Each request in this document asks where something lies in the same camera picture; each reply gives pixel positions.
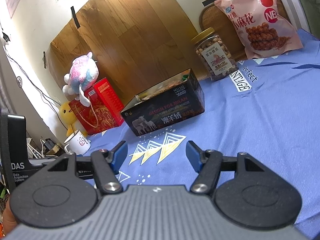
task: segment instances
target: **human hand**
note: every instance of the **human hand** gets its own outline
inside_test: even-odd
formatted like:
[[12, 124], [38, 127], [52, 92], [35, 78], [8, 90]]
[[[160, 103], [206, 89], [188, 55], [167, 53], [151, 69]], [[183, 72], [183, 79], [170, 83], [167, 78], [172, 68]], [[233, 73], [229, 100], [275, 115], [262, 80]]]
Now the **human hand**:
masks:
[[15, 227], [18, 225], [14, 215], [11, 212], [9, 201], [10, 199], [8, 199], [2, 214], [3, 233], [5, 235], [14, 230]]

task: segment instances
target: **pink snack bag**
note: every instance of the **pink snack bag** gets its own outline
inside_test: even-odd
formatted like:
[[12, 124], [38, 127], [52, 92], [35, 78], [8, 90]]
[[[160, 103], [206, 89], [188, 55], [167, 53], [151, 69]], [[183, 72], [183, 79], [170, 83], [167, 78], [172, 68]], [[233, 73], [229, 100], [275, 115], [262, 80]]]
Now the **pink snack bag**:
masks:
[[278, 15], [277, 0], [217, 0], [251, 58], [265, 58], [303, 45], [294, 27]]

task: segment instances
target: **blue bedsheet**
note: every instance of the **blue bedsheet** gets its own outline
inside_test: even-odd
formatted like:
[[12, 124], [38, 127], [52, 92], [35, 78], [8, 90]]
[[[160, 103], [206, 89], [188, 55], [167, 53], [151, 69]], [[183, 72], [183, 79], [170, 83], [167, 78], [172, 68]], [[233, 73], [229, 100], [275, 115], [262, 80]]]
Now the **blue bedsheet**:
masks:
[[[250, 90], [239, 92], [236, 86], [245, 84], [230, 77], [201, 81], [203, 114], [140, 137], [124, 123], [91, 136], [86, 155], [125, 140], [128, 156], [117, 175], [124, 187], [189, 188], [197, 174], [186, 158], [188, 140], [229, 156], [249, 152], [299, 190], [303, 206], [296, 227], [314, 237], [320, 231], [320, 42], [303, 30], [298, 33], [303, 49], [238, 63]], [[219, 184], [232, 176], [221, 173]]]

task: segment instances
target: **wooden board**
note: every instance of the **wooden board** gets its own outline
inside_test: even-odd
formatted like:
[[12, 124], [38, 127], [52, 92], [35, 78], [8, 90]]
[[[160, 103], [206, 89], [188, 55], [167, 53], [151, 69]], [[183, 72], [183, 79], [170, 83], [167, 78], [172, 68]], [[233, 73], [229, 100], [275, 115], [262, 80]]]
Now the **wooden board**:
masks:
[[[289, 17], [281, 0], [277, 0], [277, 7], [279, 14], [289, 21]], [[214, 28], [221, 36], [223, 42], [226, 44], [236, 61], [247, 59], [244, 52], [244, 46], [242, 45], [231, 21], [213, 3], [203, 9], [199, 17], [199, 24], [202, 31], [209, 27]]]
[[52, 41], [47, 67], [62, 88], [72, 61], [93, 52], [126, 104], [134, 95], [192, 68], [208, 76], [190, 40], [198, 33], [176, 0], [89, 0]]

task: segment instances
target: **stuffed toy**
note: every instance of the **stuffed toy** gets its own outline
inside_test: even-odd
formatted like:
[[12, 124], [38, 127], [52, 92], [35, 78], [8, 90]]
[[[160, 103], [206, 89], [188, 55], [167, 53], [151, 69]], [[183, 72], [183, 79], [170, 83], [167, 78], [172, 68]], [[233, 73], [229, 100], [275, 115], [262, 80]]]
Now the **stuffed toy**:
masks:
[[84, 135], [84, 137], [87, 137], [88, 133], [82, 126], [82, 124], [77, 119], [76, 115], [73, 113], [69, 106], [69, 101], [63, 103], [59, 108], [59, 114], [61, 119], [68, 125], [68, 131], [67, 131], [67, 137], [69, 137], [73, 130], [80, 130], [80, 132]]
[[79, 95], [82, 105], [89, 107], [90, 101], [84, 96], [84, 91], [91, 87], [97, 80], [99, 71], [95, 61], [92, 59], [92, 52], [76, 58], [72, 62], [70, 73], [64, 76], [62, 92], [68, 95]]

